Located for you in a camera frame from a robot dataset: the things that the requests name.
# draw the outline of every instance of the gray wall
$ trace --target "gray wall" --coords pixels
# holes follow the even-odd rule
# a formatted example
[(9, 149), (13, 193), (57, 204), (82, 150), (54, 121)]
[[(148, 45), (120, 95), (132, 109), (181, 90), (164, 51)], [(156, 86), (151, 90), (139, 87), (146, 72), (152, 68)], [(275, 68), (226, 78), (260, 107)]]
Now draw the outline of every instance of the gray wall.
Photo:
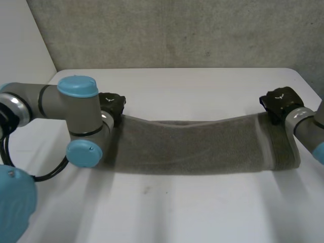
[(288, 67), (324, 97), (324, 0), (27, 0), (58, 70)]

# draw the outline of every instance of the towel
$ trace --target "towel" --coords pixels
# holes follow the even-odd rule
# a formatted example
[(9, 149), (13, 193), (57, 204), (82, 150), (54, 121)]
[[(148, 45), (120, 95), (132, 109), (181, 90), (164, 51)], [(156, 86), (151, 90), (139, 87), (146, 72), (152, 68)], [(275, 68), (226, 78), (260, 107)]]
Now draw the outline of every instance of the towel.
[(147, 121), (123, 116), (99, 168), (146, 175), (215, 175), (290, 170), (300, 157), (267, 113), (219, 121)]

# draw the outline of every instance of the black band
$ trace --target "black band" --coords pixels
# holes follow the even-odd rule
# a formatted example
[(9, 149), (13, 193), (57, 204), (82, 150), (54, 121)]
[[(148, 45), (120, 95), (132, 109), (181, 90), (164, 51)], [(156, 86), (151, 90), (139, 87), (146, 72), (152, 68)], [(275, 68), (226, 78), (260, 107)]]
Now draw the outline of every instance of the black band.
[(296, 124), (295, 127), (294, 127), (294, 135), (295, 135), (295, 133), (296, 133), (296, 129), (297, 129), (297, 127), (299, 126), (300, 123), (302, 123), (302, 122), (305, 121), (306, 119), (313, 118), (313, 117), (314, 117), (314, 116), (311, 115), (311, 116), (305, 117), (305, 118), (301, 119), (299, 122), (297, 122), (297, 124)]
[(94, 134), (100, 132), (102, 130), (102, 127), (103, 127), (103, 125), (101, 125), (100, 128), (98, 128), (92, 132), (88, 132), (88, 133), (73, 133), (71, 131), (69, 131), (69, 133), (75, 137), (86, 137), (86, 136), (91, 136), (91, 135), (94, 135)]
[(45, 89), (47, 89), (50, 85), (45, 85), (44, 87), (42, 87), (42, 89), (39, 92), (39, 96), (38, 96), (38, 109), (39, 112), (42, 114), (43, 117), (48, 118), (44, 112), (43, 106), (42, 106), (42, 101), (43, 101), (43, 94)]
[(324, 125), (323, 124), (321, 124), (321, 123), (319, 123), (318, 121), (316, 121), (315, 119), (314, 119), (314, 124), (316, 125), (316, 126), (318, 126), (319, 128), (322, 128), (322, 129), (324, 129)]
[(11, 93), (11, 92), (4, 92), (4, 94), (8, 94), (8, 95), (12, 95), (12, 96), (14, 96), (14, 97), (16, 97), (17, 99), (19, 99), (26, 107), (27, 107), (27, 110), (28, 110), (28, 113), (29, 113), (29, 117), (30, 117), (30, 119), (29, 119), (29, 122), (31, 121), (31, 120), (33, 120), (33, 117), (32, 117), (32, 110), (31, 110), (31, 108), (30, 108), (30, 106), (28, 105), (28, 103), (23, 99), (23, 98), (21, 98), (19, 95), (17, 95), (17, 94), (14, 94), (14, 93)]
[(0, 126), (3, 138), (11, 134), (19, 125), (19, 117), (10, 108), (0, 103)]

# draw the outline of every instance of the silver band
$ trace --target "silver band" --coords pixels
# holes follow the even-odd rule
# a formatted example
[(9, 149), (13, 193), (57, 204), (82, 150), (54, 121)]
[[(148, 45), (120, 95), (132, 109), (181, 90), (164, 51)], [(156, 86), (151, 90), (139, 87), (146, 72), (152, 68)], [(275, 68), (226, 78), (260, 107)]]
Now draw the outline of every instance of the silver band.
[(0, 103), (7, 106), (16, 116), (19, 117), (19, 127), (23, 127), (29, 123), (30, 116), (28, 109), (21, 100), (13, 95), (1, 93)]
[(295, 126), (303, 119), (314, 116), (315, 112), (309, 108), (301, 107), (290, 112), (285, 120), (285, 127), (288, 131), (293, 131)]
[(109, 131), (111, 132), (113, 129), (113, 125), (114, 125), (112, 116), (108, 112), (102, 110), (101, 117), (102, 117), (102, 120), (107, 124)]

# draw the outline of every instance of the white wall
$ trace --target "white wall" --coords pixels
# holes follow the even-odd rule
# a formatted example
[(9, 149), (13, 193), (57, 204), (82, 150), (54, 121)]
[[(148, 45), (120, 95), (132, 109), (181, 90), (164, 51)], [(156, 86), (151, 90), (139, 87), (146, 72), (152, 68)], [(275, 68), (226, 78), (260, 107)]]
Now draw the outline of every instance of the white wall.
[(45, 84), (56, 73), (25, 0), (0, 1), (0, 84)]

